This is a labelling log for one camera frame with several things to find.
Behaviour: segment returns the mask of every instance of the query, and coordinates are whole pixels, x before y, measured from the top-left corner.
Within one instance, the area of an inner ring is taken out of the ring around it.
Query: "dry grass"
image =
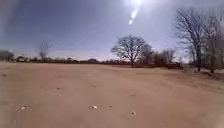
[[[224,84],[202,74],[8,63],[0,73],[1,128],[224,127]]]

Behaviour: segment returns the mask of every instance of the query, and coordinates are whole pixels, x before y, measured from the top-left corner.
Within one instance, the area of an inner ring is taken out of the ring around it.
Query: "bare tree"
[[[155,51],[153,53],[153,63],[155,64],[155,66],[159,66],[159,67],[163,67],[167,65],[162,52]]]
[[[214,11],[205,16],[204,32],[206,43],[204,50],[209,58],[210,72],[214,73],[216,68],[216,59],[218,54],[222,54],[223,48],[223,21],[222,15],[218,15]]]
[[[203,16],[194,9],[177,10],[176,15],[177,36],[186,42],[187,47],[193,46],[198,71],[201,70],[201,55],[203,45]]]
[[[167,49],[167,50],[163,50],[162,52],[162,56],[164,58],[164,61],[166,62],[166,64],[171,64],[173,62],[174,59],[174,54],[175,54],[175,50],[174,49]]]
[[[42,61],[46,59],[49,49],[52,47],[50,42],[43,42],[39,46],[39,56],[41,57]]]
[[[194,49],[194,46],[189,45],[189,46],[187,47],[187,54],[188,54],[188,56],[190,56],[190,61],[193,62],[193,63],[195,63],[195,61],[196,61],[196,56],[195,56],[195,49]]]
[[[141,37],[125,36],[118,40],[111,52],[121,59],[129,60],[133,68],[134,62],[139,57],[144,44],[145,41]]]
[[[220,49],[219,62],[220,62],[221,68],[224,68],[224,48]]]
[[[145,44],[141,50],[139,62],[145,66],[149,66],[152,64],[153,60],[153,50],[152,46],[149,44]]]

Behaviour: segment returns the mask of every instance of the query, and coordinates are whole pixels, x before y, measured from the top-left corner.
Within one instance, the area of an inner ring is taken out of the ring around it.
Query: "lens flare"
[[[129,25],[132,25],[132,23],[133,23],[133,20],[130,20],[130,21],[129,21]]]
[[[138,15],[139,9],[142,5],[142,0],[134,0],[135,3],[135,10],[131,13],[131,19],[129,20],[129,25],[132,25],[135,18]]]

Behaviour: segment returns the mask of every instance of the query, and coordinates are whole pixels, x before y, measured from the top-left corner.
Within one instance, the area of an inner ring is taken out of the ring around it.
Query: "debris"
[[[97,107],[97,106],[92,106],[92,108],[93,108],[93,109],[97,109],[98,107]]]
[[[57,90],[62,90],[62,88],[57,88]]]
[[[131,114],[132,114],[132,115],[136,115],[137,113],[136,113],[136,112],[132,112]]]
[[[20,108],[20,110],[25,110],[26,109],[26,106],[22,106],[21,108]]]

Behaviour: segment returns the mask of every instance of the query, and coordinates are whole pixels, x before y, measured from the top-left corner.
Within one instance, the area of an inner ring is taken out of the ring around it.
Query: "blue sky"
[[[50,56],[114,58],[110,49],[126,35],[142,36],[156,50],[175,47],[175,10],[221,7],[223,0],[142,0],[133,24],[133,0],[1,0],[0,48],[37,56],[42,42]]]

